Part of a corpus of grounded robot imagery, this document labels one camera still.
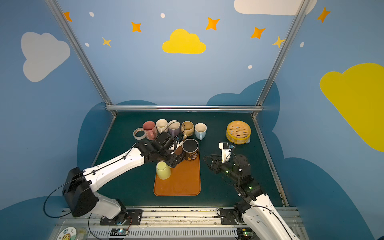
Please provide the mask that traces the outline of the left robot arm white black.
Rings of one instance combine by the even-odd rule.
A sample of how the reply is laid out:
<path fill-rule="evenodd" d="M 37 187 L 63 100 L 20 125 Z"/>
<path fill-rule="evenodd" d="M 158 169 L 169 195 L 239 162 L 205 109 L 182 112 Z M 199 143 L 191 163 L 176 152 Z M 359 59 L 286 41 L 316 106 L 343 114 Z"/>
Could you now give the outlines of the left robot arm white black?
<path fill-rule="evenodd" d="M 73 217 L 87 214 L 104 217 L 112 225 L 124 225 L 129 219 L 128 211 L 118 199 L 110 199 L 98 190 L 111 180 L 146 163 L 165 162 L 174 168 L 184 160 L 176 150 L 183 145 L 181 137 L 172 137 L 163 132 L 152 141 L 141 140 L 121 155 L 100 165 L 69 171 L 63 188 L 63 196 Z"/>

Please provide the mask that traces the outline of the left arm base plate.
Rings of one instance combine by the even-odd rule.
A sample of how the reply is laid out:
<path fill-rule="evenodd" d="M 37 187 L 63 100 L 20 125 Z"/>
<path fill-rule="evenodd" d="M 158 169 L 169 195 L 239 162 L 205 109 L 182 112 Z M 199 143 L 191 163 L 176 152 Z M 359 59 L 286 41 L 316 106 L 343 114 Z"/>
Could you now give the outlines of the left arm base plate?
<path fill-rule="evenodd" d="M 143 215 L 142 209 L 128 209 L 121 211 L 113 219 L 102 216 L 101 226 L 138 226 L 141 224 Z"/>

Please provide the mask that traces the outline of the purple ceramic mug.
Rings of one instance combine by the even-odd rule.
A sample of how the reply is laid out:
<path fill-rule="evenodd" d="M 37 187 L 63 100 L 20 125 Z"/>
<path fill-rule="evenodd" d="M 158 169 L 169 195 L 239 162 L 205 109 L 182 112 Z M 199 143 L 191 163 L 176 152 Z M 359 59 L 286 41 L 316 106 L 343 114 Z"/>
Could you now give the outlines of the purple ceramic mug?
<path fill-rule="evenodd" d="M 181 123 L 177 120 L 172 120 L 168 123 L 168 132 L 172 137 L 176 137 L 180 134 Z"/>

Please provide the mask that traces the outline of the black patterned mug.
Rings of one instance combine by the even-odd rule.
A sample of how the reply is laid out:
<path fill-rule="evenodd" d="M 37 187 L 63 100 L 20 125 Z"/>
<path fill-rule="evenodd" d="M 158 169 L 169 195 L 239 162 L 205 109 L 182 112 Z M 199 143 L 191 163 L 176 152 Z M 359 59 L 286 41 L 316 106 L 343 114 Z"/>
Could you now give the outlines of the black patterned mug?
<path fill-rule="evenodd" d="M 199 143 L 195 139 L 186 139 L 182 145 L 184 160 L 194 161 L 199 156 Z"/>

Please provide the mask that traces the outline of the yellow-green ceramic mug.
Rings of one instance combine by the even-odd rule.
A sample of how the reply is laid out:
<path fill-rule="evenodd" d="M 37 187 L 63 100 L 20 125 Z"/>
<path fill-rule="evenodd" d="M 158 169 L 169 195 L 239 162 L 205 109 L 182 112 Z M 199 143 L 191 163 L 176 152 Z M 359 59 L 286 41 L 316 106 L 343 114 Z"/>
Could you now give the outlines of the yellow-green ceramic mug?
<path fill-rule="evenodd" d="M 159 179 L 166 180 L 171 176 L 172 171 L 164 161 L 160 161 L 156 165 L 156 173 Z"/>

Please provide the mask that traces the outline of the pink ghost pattern mug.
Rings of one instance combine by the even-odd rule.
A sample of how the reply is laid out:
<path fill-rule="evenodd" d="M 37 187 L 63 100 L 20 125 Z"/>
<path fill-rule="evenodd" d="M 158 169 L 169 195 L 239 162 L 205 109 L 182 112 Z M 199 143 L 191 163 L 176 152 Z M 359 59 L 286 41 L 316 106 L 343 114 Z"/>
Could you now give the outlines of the pink ghost pattern mug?
<path fill-rule="evenodd" d="M 152 141 L 152 140 L 157 138 L 158 131 L 157 131 L 156 124 L 153 121 L 145 122 L 143 124 L 142 128 L 143 128 L 145 135 L 146 135 L 146 138 L 148 140 Z"/>

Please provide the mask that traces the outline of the beige ceramic teapot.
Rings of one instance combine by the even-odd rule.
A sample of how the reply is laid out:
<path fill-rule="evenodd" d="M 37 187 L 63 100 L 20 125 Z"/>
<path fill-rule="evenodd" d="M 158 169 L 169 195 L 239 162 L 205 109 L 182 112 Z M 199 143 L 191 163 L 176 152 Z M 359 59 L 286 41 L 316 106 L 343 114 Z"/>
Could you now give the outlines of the beige ceramic teapot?
<path fill-rule="evenodd" d="M 187 137 L 191 137 L 195 133 L 195 126 L 190 121 L 184 121 L 181 124 L 181 134 L 185 140 Z"/>

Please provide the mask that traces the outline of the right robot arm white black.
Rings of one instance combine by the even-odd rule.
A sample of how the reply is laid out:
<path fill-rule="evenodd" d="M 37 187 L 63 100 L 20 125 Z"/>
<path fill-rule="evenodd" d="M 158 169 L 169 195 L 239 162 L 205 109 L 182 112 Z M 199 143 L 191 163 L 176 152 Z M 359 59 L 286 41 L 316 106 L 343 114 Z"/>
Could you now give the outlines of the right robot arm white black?
<path fill-rule="evenodd" d="M 244 155 L 236 156 L 232 153 L 224 160 L 215 154 L 204 157 L 205 162 L 209 160 L 209 169 L 233 180 L 233 186 L 242 198 L 242 201 L 234 206 L 238 222 L 250 227 L 261 240 L 299 239 L 278 213 L 269 196 L 252 177 L 251 165 Z"/>

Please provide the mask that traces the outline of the white ceramic mug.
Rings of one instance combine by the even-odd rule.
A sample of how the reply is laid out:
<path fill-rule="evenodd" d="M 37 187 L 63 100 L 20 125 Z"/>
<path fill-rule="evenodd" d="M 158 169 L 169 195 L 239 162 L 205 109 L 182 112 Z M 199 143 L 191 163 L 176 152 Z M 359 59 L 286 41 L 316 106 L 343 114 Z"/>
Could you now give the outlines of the white ceramic mug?
<path fill-rule="evenodd" d="M 168 132 L 168 121 L 165 119 L 159 119 L 156 121 L 156 128 L 159 134 L 163 132 Z"/>

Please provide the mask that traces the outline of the light blue ceramic mug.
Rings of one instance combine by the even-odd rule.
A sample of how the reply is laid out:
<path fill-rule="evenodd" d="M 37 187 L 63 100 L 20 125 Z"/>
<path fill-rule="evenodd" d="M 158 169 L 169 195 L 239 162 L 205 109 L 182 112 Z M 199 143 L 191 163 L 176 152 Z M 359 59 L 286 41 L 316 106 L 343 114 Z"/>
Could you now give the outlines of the light blue ceramic mug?
<path fill-rule="evenodd" d="M 207 133 L 207 125 L 204 123 L 198 123 L 195 125 L 195 136 L 198 140 L 202 140 L 205 138 Z"/>

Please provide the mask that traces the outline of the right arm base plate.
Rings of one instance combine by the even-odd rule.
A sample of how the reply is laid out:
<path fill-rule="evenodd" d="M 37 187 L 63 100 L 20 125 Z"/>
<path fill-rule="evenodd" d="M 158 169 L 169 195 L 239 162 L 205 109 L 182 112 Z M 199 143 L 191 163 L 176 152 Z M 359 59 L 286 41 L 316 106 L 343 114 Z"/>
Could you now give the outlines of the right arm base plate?
<path fill-rule="evenodd" d="M 222 225 L 243 225 L 241 213 L 236 209 L 219 208 L 217 214 L 220 217 Z"/>

